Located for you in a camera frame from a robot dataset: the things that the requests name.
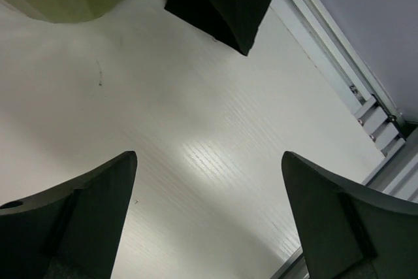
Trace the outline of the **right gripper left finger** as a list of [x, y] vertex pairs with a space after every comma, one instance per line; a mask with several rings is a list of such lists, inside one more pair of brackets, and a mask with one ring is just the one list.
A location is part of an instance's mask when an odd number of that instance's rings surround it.
[[110, 278], [137, 172], [126, 151], [1, 205], [2, 278]]

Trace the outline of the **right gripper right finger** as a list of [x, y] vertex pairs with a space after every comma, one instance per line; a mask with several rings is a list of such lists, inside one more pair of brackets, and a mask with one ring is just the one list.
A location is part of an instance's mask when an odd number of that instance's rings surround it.
[[310, 278], [417, 277], [417, 204], [294, 152], [281, 169]]

